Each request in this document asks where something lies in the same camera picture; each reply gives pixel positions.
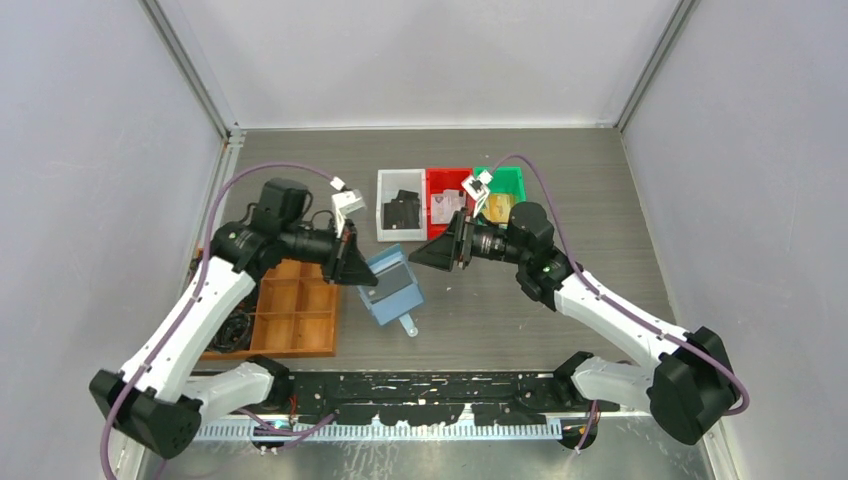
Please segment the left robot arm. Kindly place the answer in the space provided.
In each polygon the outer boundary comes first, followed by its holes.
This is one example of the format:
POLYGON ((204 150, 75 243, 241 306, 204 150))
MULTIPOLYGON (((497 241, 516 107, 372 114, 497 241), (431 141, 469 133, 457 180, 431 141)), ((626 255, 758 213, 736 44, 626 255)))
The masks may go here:
POLYGON ((304 220, 309 189, 274 178, 246 219, 212 233, 195 276, 155 333, 118 371, 100 370, 91 380, 89 391, 109 431, 169 460, 211 421, 251 405, 269 413, 289 405, 288 369, 263 355, 194 386, 188 379, 227 317, 284 260, 320 266, 330 284, 377 285, 347 217, 363 208, 362 195, 338 178, 331 185, 333 219, 323 229, 304 220))

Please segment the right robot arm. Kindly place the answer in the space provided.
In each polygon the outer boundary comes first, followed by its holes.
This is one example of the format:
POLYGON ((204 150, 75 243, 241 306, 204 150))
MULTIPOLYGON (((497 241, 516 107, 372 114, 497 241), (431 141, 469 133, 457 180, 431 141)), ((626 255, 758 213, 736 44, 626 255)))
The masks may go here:
POLYGON ((630 358, 619 363, 589 352, 572 355, 553 373, 562 407, 617 404, 650 414, 682 444, 698 443, 744 399, 722 339, 706 327, 691 332, 663 321, 615 294, 558 248, 554 234, 546 211, 534 202, 513 207, 506 227, 457 212, 409 259, 447 272, 473 259, 516 265, 515 279, 530 300, 581 322, 630 358))

